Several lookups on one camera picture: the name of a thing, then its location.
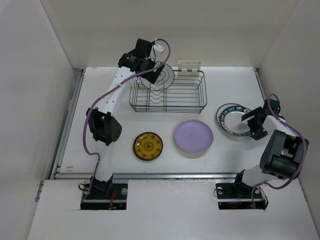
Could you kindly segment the grey wire dish rack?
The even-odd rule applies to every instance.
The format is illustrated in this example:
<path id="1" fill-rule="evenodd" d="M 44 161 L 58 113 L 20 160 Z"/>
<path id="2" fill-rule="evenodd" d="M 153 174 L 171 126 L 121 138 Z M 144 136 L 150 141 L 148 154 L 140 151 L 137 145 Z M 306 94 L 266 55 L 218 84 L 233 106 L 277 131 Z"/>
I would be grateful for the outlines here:
<path id="1" fill-rule="evenodd" d="M 174 70 L 174 81 L 165 90 L 154 91 L 136 80 L 130 88 L 129 105 L 136 112 L 195 113 L 207 106 L 205 73 Z"/>

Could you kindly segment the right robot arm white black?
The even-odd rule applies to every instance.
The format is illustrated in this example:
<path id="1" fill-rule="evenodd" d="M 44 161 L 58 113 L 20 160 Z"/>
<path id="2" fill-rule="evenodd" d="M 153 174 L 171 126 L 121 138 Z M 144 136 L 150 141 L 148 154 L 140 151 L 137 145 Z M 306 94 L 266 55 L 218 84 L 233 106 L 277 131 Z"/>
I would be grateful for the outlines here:
<path id="1" fill-rule="evenodd" d="M 251 195 L 263 184 L 280 190 L 296 179 L 303 167 L 309 140 L 280 115 L 280 100 L 271 94 L 262 107 L 241 117 L 247 121 L 251 138 L 258 141 L 269 137 L 260 162 L 253 168 L 239 172 L 232 183 L 232 193 L 237 197 Z"/>

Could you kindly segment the white orange sunburst plate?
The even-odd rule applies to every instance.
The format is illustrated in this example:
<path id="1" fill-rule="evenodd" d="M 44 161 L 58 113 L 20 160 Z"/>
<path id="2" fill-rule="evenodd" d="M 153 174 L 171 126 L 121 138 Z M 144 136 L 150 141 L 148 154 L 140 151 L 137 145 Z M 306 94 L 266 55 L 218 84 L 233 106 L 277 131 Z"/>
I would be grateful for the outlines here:
<path id="1" fill-rule="evenodd" d="M 217 112 L 216 112 L 216 121 L 217 121 L 217 124 L 219 125 L 219 127 L 222 128 L 223 130 L 225 130 L 225 129 L 223 128 L 222 123 L 221 123 L 221 120 L 220 120 L 222 111 L 223 111 L 222 108 L 219 108 L 219 109 L 217 110 Z"/>

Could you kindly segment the white teal rim plate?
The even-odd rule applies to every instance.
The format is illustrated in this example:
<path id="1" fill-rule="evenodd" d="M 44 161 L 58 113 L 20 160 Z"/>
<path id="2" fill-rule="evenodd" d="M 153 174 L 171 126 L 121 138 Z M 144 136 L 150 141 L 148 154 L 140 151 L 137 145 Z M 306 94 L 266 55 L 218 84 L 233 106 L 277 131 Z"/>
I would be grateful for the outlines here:
<path id="1" fill-rule="evenodd" d="M 139 77 L 139 81 L 148 89 L 152 91 L 163 91 L 169 88 L 175 80 L 174 70 L 167 63 L 164 64 L 161 73 L 157 77 L 155 83 L 151 83 L 148 80 Z"/>

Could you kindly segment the teal rim lettered plate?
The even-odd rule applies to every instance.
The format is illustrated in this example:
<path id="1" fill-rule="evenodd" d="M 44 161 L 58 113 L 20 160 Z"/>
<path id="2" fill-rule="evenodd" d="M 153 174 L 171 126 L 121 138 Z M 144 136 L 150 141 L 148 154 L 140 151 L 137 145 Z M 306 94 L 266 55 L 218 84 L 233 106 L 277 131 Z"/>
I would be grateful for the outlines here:
<path id="1" fill-rule="evenodd" d="M 218 109 L 223 109 L 220 120 L 224 131 L 235 137 L 249 137 L 252 135 L 246 121 L 241 121 L 241 117 L 251 110 L 236 103 L 226 103 Z"/>

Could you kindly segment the small yellow patterned plate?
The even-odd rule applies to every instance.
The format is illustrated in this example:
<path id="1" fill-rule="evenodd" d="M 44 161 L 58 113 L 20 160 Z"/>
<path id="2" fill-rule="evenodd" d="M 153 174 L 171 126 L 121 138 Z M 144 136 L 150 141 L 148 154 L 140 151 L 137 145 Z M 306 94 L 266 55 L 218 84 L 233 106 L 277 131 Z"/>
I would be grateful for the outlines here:
<path id="1" fill-rule="evenodd" d="M 138 159 L 150 162 L 161 155 L 163 147 L 163 141 L 158 134 L 143 132 L 135 138 L 132 150 Z"/>

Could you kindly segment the purple plate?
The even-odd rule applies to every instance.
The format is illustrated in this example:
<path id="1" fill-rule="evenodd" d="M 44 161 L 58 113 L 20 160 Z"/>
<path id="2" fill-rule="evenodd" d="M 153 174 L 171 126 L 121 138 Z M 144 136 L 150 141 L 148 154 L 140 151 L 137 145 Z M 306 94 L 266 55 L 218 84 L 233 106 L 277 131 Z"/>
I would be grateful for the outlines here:
<path id="1" fill-rule="evenodd" d="M 175 128 L 174 140 L 180 146 L 206 149 L 212 145 L 214 134 L 205 122 L 191 119 L 183 121 Z"/>

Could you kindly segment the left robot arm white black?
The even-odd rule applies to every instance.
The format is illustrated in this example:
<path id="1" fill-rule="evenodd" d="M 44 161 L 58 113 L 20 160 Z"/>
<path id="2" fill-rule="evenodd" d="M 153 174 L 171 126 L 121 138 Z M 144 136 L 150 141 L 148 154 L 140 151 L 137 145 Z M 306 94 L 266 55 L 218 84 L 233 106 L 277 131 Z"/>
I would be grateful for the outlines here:
<path id="1" fill-rule="evenodd" d="M 106 146 L 119 139 L 122 126 L 116 120 L 116 113 L 132 82 L 143 78 L 153 84 L 165 66 L 166 61 L 158 61 L 158 58 L 165 50 L 170 51 L 171 47 L 169 45 L 163 47 L 159 44 L 160 42 L 166 43 L 167 41 L 161 38 L 154 41 L 139 38 L 135 48 L 124 53 L 119 59 L 108 91 L 98 97 L 86 112 L 82 144 L 84 151 L 89 156 L 97 156 L 96 166 L 87 190 L 88 194 L 94 190 L 100 198 L 109 197 L 112 192 L 113 170 L 111 153 L 105 153 L 102 150 L 89 151 L 86 140 L 87 132 L 92 133 L 97 143 L 101 142 Z"/>

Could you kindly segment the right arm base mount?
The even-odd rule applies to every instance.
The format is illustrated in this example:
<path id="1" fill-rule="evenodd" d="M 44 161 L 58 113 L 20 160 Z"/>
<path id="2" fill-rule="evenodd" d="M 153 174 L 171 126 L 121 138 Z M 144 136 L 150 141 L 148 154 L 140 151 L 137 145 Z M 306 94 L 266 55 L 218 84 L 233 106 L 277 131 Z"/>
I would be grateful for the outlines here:
<path id="1" fill-rule="evenodd" d="M 233 182 L 216 182 L 213 191 L 217 198 L 219 210 L 266 210 L 269 199 L 258 187 L 252 193 L 252 188 L 235 187 Z"/>

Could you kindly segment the beige bear plate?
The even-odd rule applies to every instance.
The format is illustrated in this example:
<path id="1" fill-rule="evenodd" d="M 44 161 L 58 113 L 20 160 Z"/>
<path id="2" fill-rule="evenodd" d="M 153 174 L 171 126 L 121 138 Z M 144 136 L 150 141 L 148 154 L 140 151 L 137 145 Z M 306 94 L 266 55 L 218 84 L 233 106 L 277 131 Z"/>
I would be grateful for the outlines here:
<path id="1" fill-rule="evenodd" d="M 188 145 L 180 146 L 177 142 L 174 143 L 175 150 L 184 158 L 199 159 L 207 154 L 211 145 L 208 148 L 204 147 L 189 147 Z"/>

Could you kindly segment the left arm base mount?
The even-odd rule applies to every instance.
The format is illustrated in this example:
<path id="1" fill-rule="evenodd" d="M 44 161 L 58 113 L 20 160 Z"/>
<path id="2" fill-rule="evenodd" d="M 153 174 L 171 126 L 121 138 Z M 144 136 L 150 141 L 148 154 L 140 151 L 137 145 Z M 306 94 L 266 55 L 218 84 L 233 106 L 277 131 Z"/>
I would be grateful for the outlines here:
<path id="1" fill-rule="evenodd" d="M 90 184 L 80 183 L 78 188 L 82 191 L 80 200 L 81 210 L 108 210 L 108 211 L 122 211 L 127 209 L 128 184 L 115 183 L 107 188 L 107 192 L 99 191 L 92 187 L 89 195 Z"/>

